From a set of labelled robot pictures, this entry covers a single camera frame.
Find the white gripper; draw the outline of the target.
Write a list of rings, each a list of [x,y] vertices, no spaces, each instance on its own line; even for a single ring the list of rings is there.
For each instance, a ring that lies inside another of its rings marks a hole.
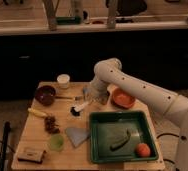
[[[108,83],[94,77],[87,86],[88,96],[100,104],[106,104],[110,96],[107,88]]]

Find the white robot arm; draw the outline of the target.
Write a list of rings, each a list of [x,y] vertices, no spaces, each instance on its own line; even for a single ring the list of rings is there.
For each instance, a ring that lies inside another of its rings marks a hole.
[[[180,128],[175,170],[188,171],[188,98],[127,75],[121,69],[121,61],[117,58],[96,63],[95,76],[88,84],[88,96],[101,104],[106,104],[109,97],[107,87],[113,84],[170,120]]]

